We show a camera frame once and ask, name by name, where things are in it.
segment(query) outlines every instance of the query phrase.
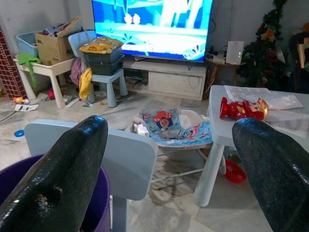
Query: light blue chair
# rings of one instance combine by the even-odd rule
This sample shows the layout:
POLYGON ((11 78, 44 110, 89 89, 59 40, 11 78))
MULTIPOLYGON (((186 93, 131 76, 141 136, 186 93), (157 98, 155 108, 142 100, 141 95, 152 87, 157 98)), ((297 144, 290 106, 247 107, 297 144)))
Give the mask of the light blue chair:
MULTIPOLYGON (((94 40, 97 37, 97 34, 94 30, 90 31, 83 31, 69 36, 69 43, 73 50, 73 53, 76 57, 81 58, 82 62, 85 63, 84 54, 79 50, 81 46, 85 43, 88 43, 94 40)), ((126 96, 128 95, 126 81, 124 76, 123 69, 118 70, 112 76, 105 76, 105 75, 92 75, 93 82, 99 82, 106 84, 106 92, 107 92, 107 102, 108 107, 115 107, 117 106, 117 100, 115 97, 114 89, 112 87, 112 82, 119 78, 119 85, 120 85, 120 95, 126 96)), ((100 85, 100 90, 105 90, 105 85, 100 85)), ((94 103, 94 90, 93 85, 91 86, 91 91, 88 97, 88 101, 94 103)))

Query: red toy figure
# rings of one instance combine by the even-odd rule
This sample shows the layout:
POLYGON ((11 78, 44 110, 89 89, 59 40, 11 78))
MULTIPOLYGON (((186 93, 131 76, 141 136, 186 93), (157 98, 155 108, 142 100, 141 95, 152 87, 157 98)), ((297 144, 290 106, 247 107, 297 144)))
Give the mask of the red toy figure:
POLYGON ((233 101, 227 103, 225 97, 221 100, 220 118, 228 116, 231 119, 241 119, 243 117, 254 117, 258 120, 263 120, 268 113, 267 103, 259 98, 257 102, 250 103, 249 101, 233 101))

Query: blue plastic basket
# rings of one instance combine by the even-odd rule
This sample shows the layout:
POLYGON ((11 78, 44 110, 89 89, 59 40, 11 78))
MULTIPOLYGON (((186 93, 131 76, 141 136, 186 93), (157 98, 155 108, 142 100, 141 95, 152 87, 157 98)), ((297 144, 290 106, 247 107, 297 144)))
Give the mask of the blue plastic basket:
POLYGON ((33 46, 35 43, 35 32, 16 35, 19 53, 28 53, 35 57, 39 57, 38 48, 33 46))

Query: television screen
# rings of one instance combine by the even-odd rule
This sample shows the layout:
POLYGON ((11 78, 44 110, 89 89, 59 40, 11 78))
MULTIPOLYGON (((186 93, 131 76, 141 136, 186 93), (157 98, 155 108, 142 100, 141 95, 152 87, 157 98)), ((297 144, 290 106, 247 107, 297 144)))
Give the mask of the television screen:
POLYGON ((124 54, 202 61, 212 0, 92 0, 97 35, 124 54))

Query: cardboard box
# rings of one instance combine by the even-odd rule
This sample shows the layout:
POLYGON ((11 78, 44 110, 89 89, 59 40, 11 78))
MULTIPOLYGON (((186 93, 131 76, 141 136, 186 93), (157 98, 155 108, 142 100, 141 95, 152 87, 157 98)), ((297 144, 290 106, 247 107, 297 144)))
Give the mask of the cardboard box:
POLYGON ((74 57, 67 37, 54 37, 35 33, 39 58, 44 65, 54 65, 74 57))

